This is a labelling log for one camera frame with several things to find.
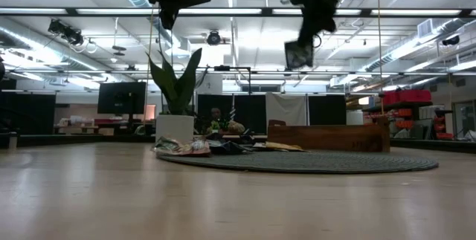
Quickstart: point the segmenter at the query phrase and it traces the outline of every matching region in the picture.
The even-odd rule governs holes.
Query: wooden floor
[[[392,149],[440,168],[381,175],[227,172],[150,144],[0,155],[0,239],[475,239],[476,156]]]

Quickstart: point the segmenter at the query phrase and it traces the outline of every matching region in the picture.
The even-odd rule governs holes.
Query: plant leaf
[[[167,74],[169,74],[173,85],[175,85],[177,83],[177,77],[176,77],[176,73],[173,71],[173,67],[170,65],[167,59],[165,59],[165,56],[162,54],[162,52],[160,51],[158,52],[162,56],[162,69],[164,69],[164,71],[167,72]]]
[[[196,84],[196,69],[199,67],[200,59],[202,58],[202,49],[195,51],[190,61],[188,61],[187,68],[185,68],[184,74],[177,80],[175,90],[177,92],[177,103],[174,104],[174,111],[184,111],[188,103],[192,100],[193,90]]]
[[[153,61],[150,59],[148,53],[146,53],[149,57],[149,64],[150,64],[150,73],[152,74],[152,79],[154,80],[155,84],[161,89],[162,94],[164,94],[165,99],[168,103],[172,103],[177,100],[177,93],[173,87],[173,82],[170,79],[169,74],[159,68]]]

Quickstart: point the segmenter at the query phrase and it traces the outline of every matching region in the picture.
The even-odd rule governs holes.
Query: gray rug
[[[361,152],[254,152],[248,155],[214,155],[189,158],[159,155],[159,159],[217,169],[283,173],[384,173],[433,169],[427,158]]]

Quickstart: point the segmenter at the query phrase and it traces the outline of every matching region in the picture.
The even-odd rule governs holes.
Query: person
[[[211,117],[214,121],[220,120],[220,118],[222,117],[222,111],[219,108],[212,108]]]

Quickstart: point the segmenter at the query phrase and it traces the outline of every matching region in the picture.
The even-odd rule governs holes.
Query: ceiling
[[[211,0],[200,7],[289,7],[282,5],[280,0]],[[372,7],[377,8],[379,0],[342,0],[339,7]],[[404,8],[476,8],[475,0],[380,0],[381,7]],[[132,7],[129,0],[1,0],[0,7]],[[41,35],[52,38],[48,26],[52,18],[44,16],[11,16],[9,19]],[[104,64],[108,68],[124,69],[129,65],[136,68],[147,68],[149,41],[152,40],[152,58],[160,61],[159,44],[155,43],[158,31],[152,29],[150,38],[149,20],[143,17],[129,17],[118,19],[118,29],[115,35],[115,19],[109,17],[61,17],[66,24],[81,29],[83,35],[98,46],[94,53],[89,53],[91,46],[82,54]],[[237,17],[237,45],[238,60],[236,65],[251,66],[260,70],[283,70],[285,56],[283,43],[296,39],[301,19],[296,17]],[[315,51],[315,70],[318,71],[352,71],[357,60],[366,60],[380,51],[385,51],[391,45],[400,42],[417,31],[417,25],[424,19],[355,19],[337,18],[338,31],[334,34],[324,34],[322,45]],[[222,37],[231,41],[232,30],[229,17],[179,17],[173,28],[177,36],[188,38],[192,50],[206,48],[204,35],[211,30],[219,31]],[[65,45],[61,39],[55,41]],[[472,34],[466,39],[472,42]],[[115,57],[112,46],[120,45],[127,48],[125,56]],[[415,63],[424,62],[436,55],[436,45],[429,45],[418,53],[408,55]],[[222,53],[223,62],[231,65],[231,45],[213,47],[213,53]],[[174,58],[174,63],[186,64],[186,59]],[[135,75],[132,78],[140,79],[146,75]],[[312,76],[310,79],[327,79],[331,76]]]

